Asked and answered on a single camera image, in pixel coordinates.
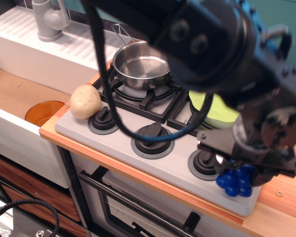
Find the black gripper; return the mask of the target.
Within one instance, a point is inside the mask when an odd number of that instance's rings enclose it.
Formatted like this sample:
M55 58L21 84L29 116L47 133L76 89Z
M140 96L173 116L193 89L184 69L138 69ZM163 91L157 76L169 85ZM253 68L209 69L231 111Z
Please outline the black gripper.
M268 117L255 124L239 116L230 128L204 130L197 134L198 147L212 153L213 166L218 174L254 166L252 186L259 187L283 174L296 176L296 119L286 116Z

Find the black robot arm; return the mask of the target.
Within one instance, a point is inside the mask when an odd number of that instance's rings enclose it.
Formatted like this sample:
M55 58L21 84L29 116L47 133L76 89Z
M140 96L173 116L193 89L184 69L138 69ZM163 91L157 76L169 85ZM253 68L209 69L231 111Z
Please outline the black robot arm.
M220 155L220 174L253 165L252 185L296 176L296 67L287 62L292 36L285 25L264 28L244 0L84 0L101 79L113 119L129 137L145 142L180 138L205 118L213 98L238 111L232 128L199 132L198 147ZM206 93L195 122L166 136L144 136L120 120L109 86L103 24L98 9L140 32L166 55L177 84Z

